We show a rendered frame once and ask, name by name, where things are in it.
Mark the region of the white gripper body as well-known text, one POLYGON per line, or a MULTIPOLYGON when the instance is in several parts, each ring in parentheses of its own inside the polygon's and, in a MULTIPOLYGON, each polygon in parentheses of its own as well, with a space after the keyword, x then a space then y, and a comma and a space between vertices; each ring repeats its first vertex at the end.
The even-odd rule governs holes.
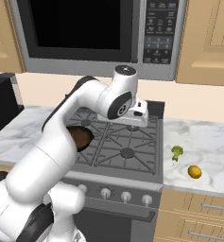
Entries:
MULTIPOLYGON (((98 115, 97 118, 103 122, 110 122, 111 120, 103 117, 102 115, 98 115)), ((121 116, 117 119, 113 119, 111 121, 115 124, 129 125, 135 127, 145 128, 148 125, 148 114, 142 116, 121 116)))

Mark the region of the grey gas stove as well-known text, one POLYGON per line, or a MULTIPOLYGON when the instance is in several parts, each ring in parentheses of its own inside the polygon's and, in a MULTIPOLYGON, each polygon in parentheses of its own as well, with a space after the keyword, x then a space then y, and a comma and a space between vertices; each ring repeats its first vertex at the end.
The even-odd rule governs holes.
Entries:
POLYGON ((95 136, 62 179, 68 184, 87 186, 86 207, 117 211, 128 205, 154 209, 158 214, 163 188, 164 107, 149 102, 148 113, 145 128, 103 122, 85 108, 71 118, 72 126, 83 126, 95 136), (102 188, 111 190, 108 199, 101 197, 102 188), (131 193, 127 203, 121 199, 123 192, 131 193), (143 195, 152 196, 148 207, 142 202, 143 195))

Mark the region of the beige drawer front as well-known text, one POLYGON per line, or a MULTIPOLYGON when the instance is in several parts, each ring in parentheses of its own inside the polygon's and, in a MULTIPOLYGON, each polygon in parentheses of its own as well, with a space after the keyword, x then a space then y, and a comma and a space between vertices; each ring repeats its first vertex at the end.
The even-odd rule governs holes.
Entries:
POLYGON ((224 207, 224 198, 222 197, 164 189, 161 196, 160 209, 162 211, 224 222, 224 211, 203 208, 200 206, 202 202, 224 207))
POLYGON ((224 222, 166 211, 158 214, 154 242, 224 242, 191 236, 187 232, 224 236, 224 222))

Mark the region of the silver microwave oven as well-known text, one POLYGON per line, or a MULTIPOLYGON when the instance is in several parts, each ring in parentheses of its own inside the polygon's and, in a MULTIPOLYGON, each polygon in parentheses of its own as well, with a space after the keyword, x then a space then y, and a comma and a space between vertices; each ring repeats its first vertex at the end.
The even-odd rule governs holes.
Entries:
POLYGON ((110 77, 117 65, 135 68, 140 79, 173 80, 176 75, 181 33, 187 0, 140 0, 137 63, 50 60, 28 55, 21 17, 14 0, 10 0, 26 70, 48 73, 110 77))

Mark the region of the yellow lemon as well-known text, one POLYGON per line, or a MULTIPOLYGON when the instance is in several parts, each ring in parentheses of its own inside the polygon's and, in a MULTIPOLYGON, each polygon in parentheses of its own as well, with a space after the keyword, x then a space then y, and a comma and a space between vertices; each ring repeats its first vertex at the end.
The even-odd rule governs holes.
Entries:
POLYGON ((190 165, 188 167, 188 174, 193 179, 199 179, 202 175, 202 171, 198 166, 190 165))

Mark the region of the beige wall cupboard door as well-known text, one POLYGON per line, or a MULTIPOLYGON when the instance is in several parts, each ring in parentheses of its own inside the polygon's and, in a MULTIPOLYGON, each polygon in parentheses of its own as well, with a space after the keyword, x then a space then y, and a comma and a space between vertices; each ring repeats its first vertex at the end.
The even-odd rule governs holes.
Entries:
POLYGON ((23 73, 25 64, 19 45, 10 0, 0 0, 0 72, 23 73))
POLYGON ((224 86, 224 0, 188 0, 178 83, 224 86))

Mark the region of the black countertop appliance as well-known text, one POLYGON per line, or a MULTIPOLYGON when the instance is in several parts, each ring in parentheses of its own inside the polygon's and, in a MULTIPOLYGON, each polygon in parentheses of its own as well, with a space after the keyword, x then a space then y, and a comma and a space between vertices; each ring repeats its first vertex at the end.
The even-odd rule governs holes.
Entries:
POLYGON ((25 109, 16 83, 14 73, 0 74, 0 130, 25 109))

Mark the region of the black microwave door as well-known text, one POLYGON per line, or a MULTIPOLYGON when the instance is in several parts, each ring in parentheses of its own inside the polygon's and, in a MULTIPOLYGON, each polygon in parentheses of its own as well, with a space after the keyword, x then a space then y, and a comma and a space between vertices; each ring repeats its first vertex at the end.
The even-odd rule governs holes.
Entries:
POLYGON ((132 0, 14 0, 29 57, 131 61, 132 0))

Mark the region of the dark brown pan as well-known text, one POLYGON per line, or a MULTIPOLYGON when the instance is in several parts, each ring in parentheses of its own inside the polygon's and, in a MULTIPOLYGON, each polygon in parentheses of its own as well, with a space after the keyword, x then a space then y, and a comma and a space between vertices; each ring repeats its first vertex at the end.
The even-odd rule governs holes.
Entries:
POLYGON ((71 126, 67 129, 76 143, 78 152, 87 148, 95 138, 93 133, 83 126, 71 126))

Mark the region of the green broccoli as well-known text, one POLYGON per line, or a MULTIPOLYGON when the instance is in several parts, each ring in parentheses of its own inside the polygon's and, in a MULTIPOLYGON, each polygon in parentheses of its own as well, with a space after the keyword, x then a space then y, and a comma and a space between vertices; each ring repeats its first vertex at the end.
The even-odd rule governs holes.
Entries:
POLYGON ((176 162, 179 156, 183 154, 183 148, 180 146, 173 146, 171 152, 173 153, 172 160, 176 162))

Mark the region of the dark oven door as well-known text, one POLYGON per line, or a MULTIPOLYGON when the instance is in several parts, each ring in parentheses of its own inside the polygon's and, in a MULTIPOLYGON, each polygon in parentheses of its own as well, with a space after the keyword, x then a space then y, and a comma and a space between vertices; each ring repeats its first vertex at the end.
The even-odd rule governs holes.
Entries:
POLYGON ((87 242, 152 242, 157 219, 157 211, 143 207, 128 205, 113 212, 128 213, 136 216, 148 216, 149 211, 155 212, 151 222, 133 220, 122 216, 110 216, 82 210, 74 215, 77 227, 84 234, 87 242))

